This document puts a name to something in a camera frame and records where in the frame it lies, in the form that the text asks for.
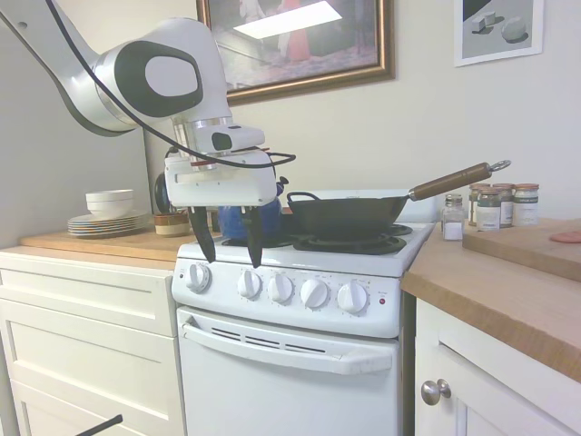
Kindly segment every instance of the wooden handle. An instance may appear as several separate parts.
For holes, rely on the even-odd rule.
[[[409,198],[413,201],[425,200],[426,198],[433,197],[435,195],[440,195],[441,193],[447,193],[454,189],[461,188],[471,183],[480,182],[482,180],[490,177],[492,173],[490,172],[490,165],[488,163],[480,163],[478,165],[471,166],[466,170],[458,171],[447,175],[445,177],[440,177],[432,182],[427,182],[416,186],[409,192]]]

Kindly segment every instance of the gold frame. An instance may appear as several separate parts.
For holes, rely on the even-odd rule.
[[[228,102],[231,105],[247,104],[289,95],[395,79],[394,0],[376,0],[376,2],[379,5],[377,16],[378,65],[229,91]],[[212,27],[209,0],[196,0],[196,4],[198,19]]]

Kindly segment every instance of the black wok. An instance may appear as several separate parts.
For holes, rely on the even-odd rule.
[[[321,200],[312,193],[289,193],[289,207],[304,230],[321,239],[365,239],[386,233],[398,219],[408,199],[425,200],[489,178],[511,164],[481,163],[411,189],[408,195],[389,198],[345,198]],[[293,201],[295,196],[312,200]]]

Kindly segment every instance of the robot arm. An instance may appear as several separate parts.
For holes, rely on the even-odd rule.
[[[210,262],[215,251],[205,207],[244,206],[249,252],[254,266],[260,265],[256,208],[276,197],[273,164],[256,148],[264,143],[264,133],[232,120],[210,29],[173,18],[142,38],[97,54],[52,0],[0,0],[0,18],[51,76],[71,115],[91,132],[115,136],[140,125],[151,131],[149,124],[172,119],[182,153],[166,159],[170,201],[190,208],[193,230]],[[109,95],[79,62],[64,33]]]

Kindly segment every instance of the black cable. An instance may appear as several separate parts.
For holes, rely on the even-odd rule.
[[[49,10],[51,11],[51,14],[53,15],[53,19],[56,22],[56,25],[58,26],[59,30],[61,31],[61,34],[63,35],[64,40],[68,44],[69,48],[71,49],[71,51],[74,54],[74,57],[76,57],[77,61],[79,61],[79,63],[81,64],[81,66],[83,67],[85,72],[93,79],[93,81],[97,84],[97,86],[99,86],[99,88],[101,88],[101,90],[115,104],[117,104],[119,109],[121,109],[124,114],[129,116],[136,124],[140,125],[143,128],[143,130],[149,132],[150,134],[157,136],[158,138],[164,140],[168,144],[171,144],[173,147],[177,148],[178,150],[181,150],[181,151],[183,151],[187,154],[190,154],[192,156],[195,156],[199,159],[203,159],[204,161],[208,161],[209,163],[212,163],[212,164],[217,163],[217,164],[222,164],[222,165],[226,165],[226,166],[233,166],[235,168],[245,168],[245,169],[250,169],[250,170],[256,170],[256,169],[261,169],[261,168],[272,168],[274,166],[287,164],[289,162],[294,161],[297,158],[297,156],[295,154],[276,153],[275,155],[281,156],[281,157],[286,157],[286,159],[280,160],[278,162],[270,162],[270,163],[247,163],[247,164],[246,163],[235,163],[235,162],[230,162],[230,161],[226,161],[223,159],[218,159],[216,157],[212,157],[212,156],[209,156],[206,154],[194,152],[194,150],[191,150],[187,147],[184,147],[183,145],[180,145],[179,143],[174,141],[169,136],[166,136],[165,134],[162,134],[158,130],[155,130],[150,125],[148,125],[147,123],[142,121],[137,115],[133,114],[123,103],[121,103],[121,101],[109,90],[109,88],[107,88],[107,86],[103,82],[101,82],[101,80],[99,80],[99,78],[93,72],[93,69],[91,68],[91,66],[89,66],[89,64],[84,60],[83,55],[81,54],[81,52],[79,52],[78,48],[74,44],[73,39],[71,38],[68,31],[66,30],[66,27],[64,26],[64,23],[63,23],[63,20],[61,19],[61,16],[58,14],[58,11],[54,7],[53,0],[45,0],[45,1],[46,1],[46,5],[48,6]]]

